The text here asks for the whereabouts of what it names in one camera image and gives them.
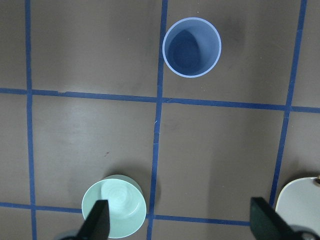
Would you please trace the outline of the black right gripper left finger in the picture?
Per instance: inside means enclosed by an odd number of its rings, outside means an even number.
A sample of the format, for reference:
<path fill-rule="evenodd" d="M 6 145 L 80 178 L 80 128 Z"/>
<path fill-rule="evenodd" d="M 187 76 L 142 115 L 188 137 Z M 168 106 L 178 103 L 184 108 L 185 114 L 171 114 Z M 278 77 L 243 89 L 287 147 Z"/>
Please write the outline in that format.
<path fill-rule="evenodd" d="M 76 240 L 107 240 L 110 234 L 108 200 L 97 200 L 85 219 Z"/>

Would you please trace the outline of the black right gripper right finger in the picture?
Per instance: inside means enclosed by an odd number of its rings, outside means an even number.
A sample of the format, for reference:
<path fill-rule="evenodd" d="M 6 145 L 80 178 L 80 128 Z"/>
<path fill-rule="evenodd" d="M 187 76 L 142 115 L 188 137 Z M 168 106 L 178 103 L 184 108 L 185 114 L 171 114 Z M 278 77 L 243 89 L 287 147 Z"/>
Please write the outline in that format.
<path fill-rule="evenodd" d="M 256 240 L 301 240 L 262 197 L 250 199 L 250 230 Z"/>

